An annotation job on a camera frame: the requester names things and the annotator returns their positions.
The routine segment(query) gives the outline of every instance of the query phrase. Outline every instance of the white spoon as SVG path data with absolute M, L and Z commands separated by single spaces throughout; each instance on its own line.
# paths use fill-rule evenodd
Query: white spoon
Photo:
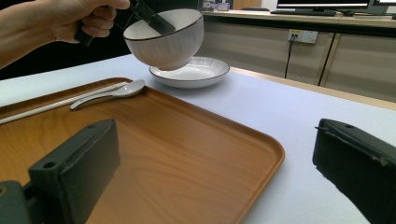
M 143 87 L 145 87 L 145 80 L 137 80 L 131 83 L 126 84 L 122 88 L 119 88 L 116 91 L 109 91 L 104 93 L 95 94 L 92 96 L 85 97 L 81 100 L 75 101 L 72 105 L 70 105 L 71 110 L 77 109 L 79 106 L 98 98 L 107 97 L 107 96 L 114 96 L 114 97 L 128 97 L 138 94 Z

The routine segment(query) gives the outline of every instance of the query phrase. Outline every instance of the chopsticks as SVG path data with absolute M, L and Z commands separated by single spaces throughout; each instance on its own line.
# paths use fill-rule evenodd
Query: chopsticks
M 20 113 L 20 114 L 17 114 L 17 115 L 14 115 L 14 116 L 11 116 L 11 117 L 8 117 L 8 118 L 5 118 L 5 119 L 0 119 L 0 124 L 5 124 L 5 123 L 8 123 L 8 122 L 17 120 L 17 119 L 23 119 L 23 118 L 26 118 L 26 117 L 29 117 L 29 116 L 32 116 L 32 115 L 35 115 L 35 114 L 39 114 L 39 113 L 54 109 L 54 108 L 58 108 L 58 107 L 63 106 L 63 105 L 73 104 L 77 100 L 80 100 L 82 98 L 85 98 L 85 97 L 88 97 L 88 96 L 91 96 L 91 95 L 94 95 L 94 94 L 97 94 L 97 93 L 102 93 L 102 92 L 107 92 L 107 91 L 114 91 L 114 90 L 116 90 L 116 89 L 118 89 L 120 87 L 125 86 L 126 84 L 128 84 L 128 82 L 117 83 L 117 84 L 114 84 L 114 85 L 111 85 L 111 86 L 108 86 L 108 87 L 104 87 L 104 88 L 96 90 L 96 91 L 90 91 L 90 92 L 87 92 L 87 93 L 84 93 L 84 94 L 81 94 L 81 95 L 78 95 L 78 96 L 75 96 L 75 97 L 72 97 L 72 98 L 69 98 L 69 99 L 66 99 L 66 100 L 62 100 L 60 102 L 56 102 L 56 103 L 53 103 L 53 104 L 50 104 L 50 105 L 44 105 L 44 106 L 41 106 L 39 108 L 36 108 L 36 109 L 33 109 L 33 110 L 29 110 L 29 111 L 26 111 L 26 112 L 23 112 L 23 113 Z

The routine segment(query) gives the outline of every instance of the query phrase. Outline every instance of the table surface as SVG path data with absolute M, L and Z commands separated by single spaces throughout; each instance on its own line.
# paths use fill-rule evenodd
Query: table surface
M 320 119 L 336 119 L 396 146 L 396 105 L 232 69 L 220 83 L 182 90 L 156 82 L 133 55 L 0 81 L 0 106 L 109 77 L 144 79 L 151 88 L 273 136 L 286 159 L 245 223 L 368 223 L 316 169 Z

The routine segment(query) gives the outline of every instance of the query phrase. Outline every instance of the electrical outlet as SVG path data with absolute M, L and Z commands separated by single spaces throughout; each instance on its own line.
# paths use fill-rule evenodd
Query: electrical outlet
M 303 31 L 301 35 L 301 42 L 315 44 L 318 37 L 318 31 Z
M 289 29 L 288 40 L 291 40 L 291 37 L 292 37 L 293 35 L 296 35 L 296 37 L 294 37 L 294 41 L 295 41 L 295 42 L 300 42 L 300 41 L 301 41 L 302 34 L 303 34 L 303 31 L 302 31 L 302 30 Z
M 295 35 L 294 42 L 303 42 L 309 44 L 315 44 L 318 37 L 317 31 L 304 31 L 304 30 L 289 30 L 288 40 L 291 40 L 291 37 Z

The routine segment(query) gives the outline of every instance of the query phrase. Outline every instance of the white plate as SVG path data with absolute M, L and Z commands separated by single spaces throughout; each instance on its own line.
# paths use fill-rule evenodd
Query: white plate
M 164 85 L 193 89 L 210 86 L 223 80 L 230 71 L 230 66 L 217 59 L 192 57 L 186 66 L 174 71 L 162 71 L 157 67 L 150 67 L 149 71 Z

